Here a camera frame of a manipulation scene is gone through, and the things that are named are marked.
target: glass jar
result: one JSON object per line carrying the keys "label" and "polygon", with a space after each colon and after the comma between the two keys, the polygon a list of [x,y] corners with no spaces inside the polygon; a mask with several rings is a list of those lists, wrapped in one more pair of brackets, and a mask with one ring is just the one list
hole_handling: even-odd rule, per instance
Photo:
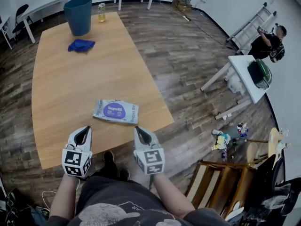
{"label": "glass jar", "polygon": [[98,5],[98,21],[100,23],[105,22],[105,3],[100,3]]}

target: wet wipes package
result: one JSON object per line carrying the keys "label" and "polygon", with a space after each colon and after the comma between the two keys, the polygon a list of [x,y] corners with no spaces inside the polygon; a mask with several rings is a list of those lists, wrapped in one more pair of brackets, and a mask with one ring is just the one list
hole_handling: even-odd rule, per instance
{"label": "wet wipes package", "polygon": [[93,117],[126,124],[138,124],[139,106],[121,100],[98,100]]}

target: shoe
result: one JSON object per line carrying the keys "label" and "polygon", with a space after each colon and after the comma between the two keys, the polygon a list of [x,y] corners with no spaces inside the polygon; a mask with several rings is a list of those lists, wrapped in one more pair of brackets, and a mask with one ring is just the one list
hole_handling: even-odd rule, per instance
{"label": "shoe", "polygon": [[104,163],[114,162],[114,154],[111,150],[105,151],[103,153],[103,161]]}
{"label": "shoe", "polygon": [[121,181],[128,181],[130,179],[130,172],[126,168],[119,168],[117,177]]}

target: wooden floor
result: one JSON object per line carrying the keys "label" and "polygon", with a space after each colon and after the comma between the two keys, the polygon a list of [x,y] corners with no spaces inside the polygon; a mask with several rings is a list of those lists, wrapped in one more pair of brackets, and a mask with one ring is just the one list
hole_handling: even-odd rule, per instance
{"label": "wooden floor", "polygon": [[[150,11],[146,6],[146,3],[123,3],[118,14],[174,118],[174,124],[156,134],[165,150],[166,174],[185,192],[198,160],[221,161],[221,153],[211,151],[215,143],[212,129],[226,128],[231,122],[247,122],[250,138],[268,139],[275,122],[265,98],[233,113],[226,121],[216,121],[214,116],[234,106],[241,96],[232,94],[223,78],[206,92],[200,87],[225,65],[227,56],[234,55],[235,50],[218,44],[182,15],[169,11],[168,4],[165,9],[153,3]],[[107,10],[117,11],[117,6],[108,5]],[[97,6],[94,6],[93,13],[96,12]],[[224,43],[224,34],[205,15],[193,11],[189,17]],[[43,205],[41,193],[44,190],[57,190],[63,169],[42,170],[40,166],[32,129],[32,73],[41,32],[58,25],[59,19],[59,15],[55,15],[31,26],[35,44],[26,37],[17,45],[12,42],[13,50],[4,42],[0,44],[0,66],[5,68],[0,77],[2,182],[7,192],[16,187],[40,205]],[[64,15],[61,15],[61,23],[64,22]],[[261,149],[267,152],[264,145]],[[132,179],[147,185],[149,177],[135,165],[132,150],[133,142],[115,148],[115,161],[129,168]],[[228,161],[245,162],[246,147],[236,151],[231,148]],[[102,155],[94,155],[90,173],[102,166]],[[45,193],[45,196],[50,203],[54,195]]]}

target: ladder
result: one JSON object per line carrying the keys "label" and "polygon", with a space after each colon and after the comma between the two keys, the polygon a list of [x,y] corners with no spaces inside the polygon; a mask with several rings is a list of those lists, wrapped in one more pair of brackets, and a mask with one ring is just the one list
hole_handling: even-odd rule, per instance
{"label": "ladder", "polygon": [[[241,31],[243,31],[249,24],[252,25],[256,30],[258,29],[258,27],[256,27],[252,22],[254,21],[254,19],[256,18],[260,18],[263,23],[260,25],[261,28],[263,28],[274,16],[276,16],[277,12],[273,12],[271,13],[268,9],[267,9],[267,3],[265,2],[261,7],[260,9],[258,10],[258,12],[252,16],[244,25],[242,25],[238,30],[236,30],[234,32],[234,34],[232,34],[227,40],[226,40],[226,43],[228,43],[230,40],[232,40],[233,38],[235,38],[236,35],[238,35]],[[262,11],[266,11],[269,15],[269,17],[267,18],[267,20],[264,20],[259,14],[262,12]],[[239,54],[241,52],[241,50],[249,43],[249,41],[253,38],[255,38],[257,36],[257,34],[255,33],[254,35],[252,35],[250,37],[250,39],[244,44],[241,46],[241,48],[239,50],[236,51],[236,54]]]}

